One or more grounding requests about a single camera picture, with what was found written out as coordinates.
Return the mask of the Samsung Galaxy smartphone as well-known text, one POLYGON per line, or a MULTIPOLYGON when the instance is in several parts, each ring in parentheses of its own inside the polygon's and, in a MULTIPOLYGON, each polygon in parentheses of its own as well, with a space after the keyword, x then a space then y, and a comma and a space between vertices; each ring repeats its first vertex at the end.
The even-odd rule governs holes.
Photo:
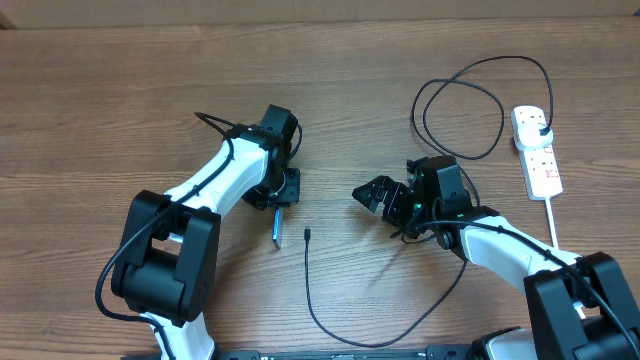
POLYGON ((281 249, 283 232, 284 213, 280 207, 274 209, 274 223, 272 231, 272 242, 277 250, 281 249))

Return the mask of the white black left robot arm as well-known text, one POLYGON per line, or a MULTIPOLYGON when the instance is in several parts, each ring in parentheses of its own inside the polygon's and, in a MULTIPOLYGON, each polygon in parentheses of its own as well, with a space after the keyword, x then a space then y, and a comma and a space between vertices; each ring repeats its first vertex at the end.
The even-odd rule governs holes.
POLYGON ((300 171, 289 165, 302 127, 293 113, 270 105, 256 125, 201 113, 223 140, 191 178, 164 193, 143 190, 131 202, 118 250, 96 283, 95 300, 109 318, 146 323, 159 359, 210 359, 215 343, 204 308, 213 290, 221 222, 239 202, 280 211, 298 202, 300 171))

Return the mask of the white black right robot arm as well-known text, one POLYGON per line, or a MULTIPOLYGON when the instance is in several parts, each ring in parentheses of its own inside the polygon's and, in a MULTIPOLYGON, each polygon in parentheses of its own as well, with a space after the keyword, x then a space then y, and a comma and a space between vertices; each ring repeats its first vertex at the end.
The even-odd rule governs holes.
POLYGON ((355 188, 355 200, 400 234, 430 231, 439 246, 486 268, 521 292, 530 327, 513 327, 472 342, 468 359, 636 359, 639 308, 619 264, 603 252, 556 249, 475 206, 452 156, 408 161, 410 178, 378 176, 355 188))

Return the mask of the white charger plug adapter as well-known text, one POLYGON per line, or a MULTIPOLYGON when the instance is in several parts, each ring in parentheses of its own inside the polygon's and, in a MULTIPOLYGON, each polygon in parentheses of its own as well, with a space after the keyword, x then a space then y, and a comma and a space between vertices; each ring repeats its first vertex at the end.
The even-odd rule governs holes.
POLYGON ((552 144, 554 133, 542 124, 517 122, 514 128, 514 142, 519 151, 533 151, 552 144))

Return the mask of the white power strip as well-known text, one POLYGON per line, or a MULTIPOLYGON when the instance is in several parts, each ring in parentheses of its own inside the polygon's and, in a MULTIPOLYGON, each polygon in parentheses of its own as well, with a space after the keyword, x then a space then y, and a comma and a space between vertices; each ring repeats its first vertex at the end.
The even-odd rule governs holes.
MULTIPOLYGON (((530 105, 515 107, 511 112, 511 122, 513 132, 517 122, 538 123, 547 127, 544 111, 530 105)), ((551 199, 563 192, 552 144, 533 151, 518 150, 518 153, 526 190, 531 200, 551 199)))

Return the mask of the cardboard backdrop panel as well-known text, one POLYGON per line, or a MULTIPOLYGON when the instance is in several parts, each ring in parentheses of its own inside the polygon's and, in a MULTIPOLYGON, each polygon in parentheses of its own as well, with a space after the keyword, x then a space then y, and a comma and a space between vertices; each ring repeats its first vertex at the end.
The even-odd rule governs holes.
POLYGON ((631 15, 638 0, 1 0, 7 29, 631 15))

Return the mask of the black mounting rail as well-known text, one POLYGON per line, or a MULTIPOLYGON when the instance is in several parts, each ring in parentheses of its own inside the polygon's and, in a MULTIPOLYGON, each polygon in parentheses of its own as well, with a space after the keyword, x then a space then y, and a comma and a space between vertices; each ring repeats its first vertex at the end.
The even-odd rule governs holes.
POLYGON ((354 351, 259 352, 219 351, 214 360, 460 360, 466 359, 468 344, 429 345, 424 349, 369 349, 354 351))

